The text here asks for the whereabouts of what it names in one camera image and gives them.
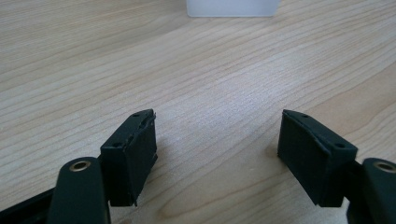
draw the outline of wood grain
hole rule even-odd
[[[0,92],[0,210],[154,108],[158,162],[113,223],[347,223],[276,156],[281,111],[396,161],[396,2],[193,19],[182,0],[1,0]]]

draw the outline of metal ring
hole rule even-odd
[[[374,163],[374,166],[384,172],[396,174],[396,167],[390,163],[377,161]]]
[[[90,165],[90,161],[77,161],[73,165],[71,165],[69,169],[72,172],[80,172],[87,169]]]

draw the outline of translucent plastic box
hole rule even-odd
[[[187,0],[191,17],[270,17],[279,0]]]

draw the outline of wooden table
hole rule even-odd
[[[113,223],[346,223],[276,156],[282,109],[396,161],[396,2],[285,0],[189,18],[182,0],[0,3],[0,210],[157,113],[159,159]]]

